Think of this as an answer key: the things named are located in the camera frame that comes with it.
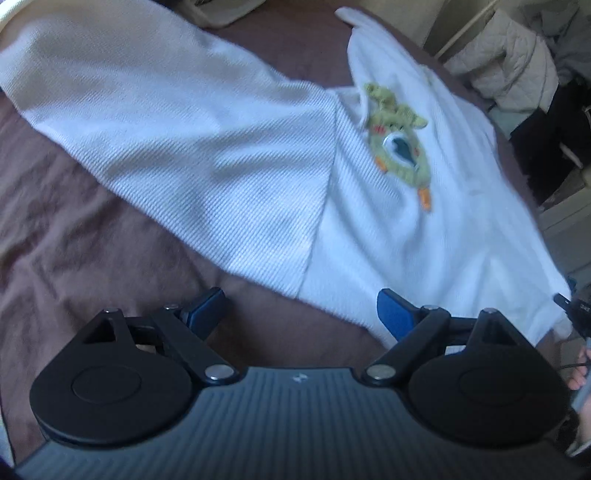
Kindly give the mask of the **person right hand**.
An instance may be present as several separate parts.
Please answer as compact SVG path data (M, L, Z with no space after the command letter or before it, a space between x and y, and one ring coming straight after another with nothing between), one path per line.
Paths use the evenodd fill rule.
M570 376L567 379L567 386L572 391L577 391L582 388L587 380L588 366L587 363L590 361L590 350L583 346L579 352L575 366L570 372Z

